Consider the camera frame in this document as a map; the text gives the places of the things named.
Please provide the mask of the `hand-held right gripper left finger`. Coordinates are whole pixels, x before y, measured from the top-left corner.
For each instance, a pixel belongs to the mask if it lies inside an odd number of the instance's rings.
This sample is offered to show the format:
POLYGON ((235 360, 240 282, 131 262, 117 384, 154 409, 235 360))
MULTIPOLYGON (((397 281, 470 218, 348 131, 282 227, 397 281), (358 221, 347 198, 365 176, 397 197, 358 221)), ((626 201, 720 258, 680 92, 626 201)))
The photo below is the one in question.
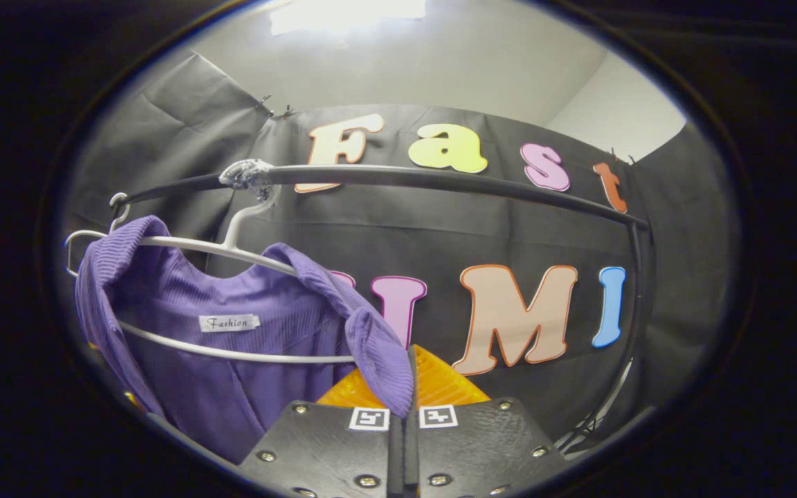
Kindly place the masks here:
POLYGON ((401 497, 404 427, 353 371, 316 403, 294 400, 240 464, 288 497, 401 497))

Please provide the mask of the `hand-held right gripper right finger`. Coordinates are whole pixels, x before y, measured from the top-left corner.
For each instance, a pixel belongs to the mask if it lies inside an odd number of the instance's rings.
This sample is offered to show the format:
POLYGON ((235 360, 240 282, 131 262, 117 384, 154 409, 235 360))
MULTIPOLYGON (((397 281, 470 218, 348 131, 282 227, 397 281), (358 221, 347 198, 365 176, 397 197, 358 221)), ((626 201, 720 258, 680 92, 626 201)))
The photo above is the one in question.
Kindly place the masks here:
POLYGON ((405 481, 414 497, 522 497, 570 462, 522 401, 491 398, 415 344, 415 411, 405 429, 405 481))

